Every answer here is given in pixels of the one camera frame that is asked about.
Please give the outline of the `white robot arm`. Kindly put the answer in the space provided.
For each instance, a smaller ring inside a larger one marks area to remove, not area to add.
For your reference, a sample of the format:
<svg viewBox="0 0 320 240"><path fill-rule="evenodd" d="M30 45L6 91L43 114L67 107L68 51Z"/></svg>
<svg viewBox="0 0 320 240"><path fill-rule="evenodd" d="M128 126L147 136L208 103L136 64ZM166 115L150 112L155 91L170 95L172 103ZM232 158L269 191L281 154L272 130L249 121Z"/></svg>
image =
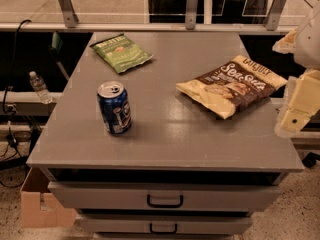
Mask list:
<svg viewBox="0 0 320 240"><path fill-rule="evenodd" d="M294 61L305 68L298 78L289 78L274 128L279 137L291 138L320 111L320 3L272 50L292 53Z"/></svg>

